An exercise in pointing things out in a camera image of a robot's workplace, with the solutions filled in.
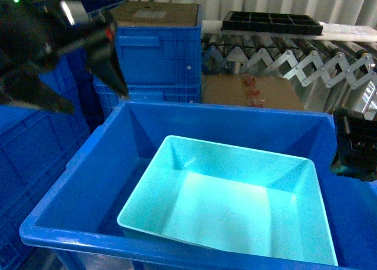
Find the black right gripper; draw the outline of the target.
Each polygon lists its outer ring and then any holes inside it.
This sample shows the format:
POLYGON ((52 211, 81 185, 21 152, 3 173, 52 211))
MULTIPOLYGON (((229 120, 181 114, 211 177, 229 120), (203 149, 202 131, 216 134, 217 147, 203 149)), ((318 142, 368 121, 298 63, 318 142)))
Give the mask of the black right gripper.
POLYGON ((376 180, 376 117, 338 107, 333 112, 336 152, 330 172, 363 182, 376 180))

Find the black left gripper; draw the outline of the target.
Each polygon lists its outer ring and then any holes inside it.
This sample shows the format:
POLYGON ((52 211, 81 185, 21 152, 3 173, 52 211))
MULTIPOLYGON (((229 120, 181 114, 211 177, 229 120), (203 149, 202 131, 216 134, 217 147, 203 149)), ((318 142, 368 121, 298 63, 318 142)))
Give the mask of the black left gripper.
MULTIPOLYGON (((1 51, 6 56, 1 70, 2 105, 74 113, 72 101, 36 75, 53 70, 62 56, 57 52, 56 38, 49 21, 32 0, 1 0, 1 51)), ((118 96, 129 98, 115 45, 94 45, 85 50, 89 71, 118 96)))

